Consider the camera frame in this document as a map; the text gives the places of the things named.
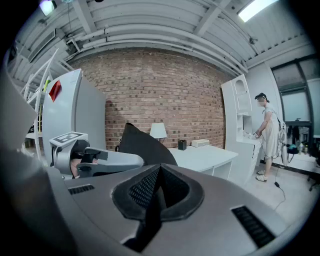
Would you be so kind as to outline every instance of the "lamp shade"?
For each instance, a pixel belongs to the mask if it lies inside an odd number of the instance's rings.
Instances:
[[[167,132],[165,129],[165,124],[163,122],[153,123],[151,125],[150,136],[155,139],[166,138]]]

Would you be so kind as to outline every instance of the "pen holder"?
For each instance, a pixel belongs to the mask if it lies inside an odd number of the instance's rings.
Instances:
[[[178,140],[178,150],[186,150],[187,149],[187,141],[186,140]]]

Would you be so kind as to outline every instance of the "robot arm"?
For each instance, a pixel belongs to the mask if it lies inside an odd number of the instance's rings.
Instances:
[[[79,175],[80,178],[100,176],[144,165],[144,160],[136,154],[90,147],[86,133],[68,132],[49,141],[52,146],[53,165],[65,175]],[[72,166],[74,159],[80,160],[76,166]]]

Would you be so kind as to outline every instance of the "brick wall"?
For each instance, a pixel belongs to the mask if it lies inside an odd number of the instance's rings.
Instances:
[[[224,148],[226,120],[221,85],[227,74],[198,58],[174,51],[131,48],[110,50],[70,63],[106,96],[107,149],[121,139],[125,123],[150,132],[163,122],[163,144],[177,147],[178,139],[208,139]]]

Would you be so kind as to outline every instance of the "window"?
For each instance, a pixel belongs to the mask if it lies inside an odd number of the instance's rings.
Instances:
[[[287,65],[273,71],[278,87],[293,85],[303,82],[296,64]]]
[[[300,66],[306,80],[320,78],[320,62],[316,58],[301,61]]]
[[[287,127],[308,128],[308,139],[312,147],[314,132],[320,133],[319,94],[320,62],[315,55],[295,59],[272,69],[282,103],[283,120]]]
[[[281,93],[285,122],[310,121],[308,97],[305,90]]]

